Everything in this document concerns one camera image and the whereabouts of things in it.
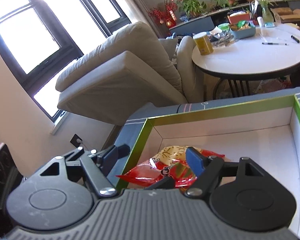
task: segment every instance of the wall outlet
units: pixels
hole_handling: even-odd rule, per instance
[[[78,143],[77,142],[77,139],[80,139],[82,141],[82,139],[77,135],[77,134],[74,134],[74,136],[72,137],[72,139],[70,140],[71,144],[78,148],[80,146],[81,143]]]

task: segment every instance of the red box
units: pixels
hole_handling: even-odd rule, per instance
[[[236,24],[240,21],[249,21],[250,20],[250,14],[249,13],[238,14],[238,15],[231,16],[231,17],[228,15],[228,19],[229,19],[229,22],[231,24]]]

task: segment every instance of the table leg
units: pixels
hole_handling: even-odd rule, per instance
[[[242,83],[242,81],[241,81],[241,80],[240,80],[239,82],[240,82],[240,87],[241,87],[242,95],[243,95],[243,96],[245,96],[245,95],[246,95],[246,93],[244,92],[243,83]]]
[[[221,85],[221,83],[223,81],[224,81],[224,79],[220,78],[219,81],[217,82],[217,84],[215,85],[214,90],[213,90],[213,95],[212,95],[212,99],[213,100],[216,100],[219,86]]]
[[[246,81],[246,85],[247,85],[248,95],[251,95],[251,93],[250,93],[250,87],[249,87],[249,81]]]
[[[228,79],[228,83],[229,83],[229,86],[230,86],[230,89],[231,89],[232,97],[235,98],[234,89],[233,89],[233,86],[232,86],[232,83],[231,83],[231,79]]]
[[[237,92],[237,97],[240,97],[237,81],[234,80],[233,83],[234,83],[234,86],[235,86],[235,91]]]

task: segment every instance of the snack bag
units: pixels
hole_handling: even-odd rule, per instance
[[[117,175],[117,177],[142,187],[148,187],[166,176],[171,176],[175,180],[176,188],[189,187],[197,177],[186,163],[186,149],[188,147],[165,147],[153,158],[137,165],[124,175]],[[225,157],[215,152],[196,147],[195,149],[205,157]]]

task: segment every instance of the window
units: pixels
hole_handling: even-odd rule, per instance
[[[101,19],[111,33],[131,23],[115,0],[85,1],[89,3],[96,12],[95,16]]]
[[[0,0],[0,54],[54,121],[59,75],[128,24],[115,0]]]

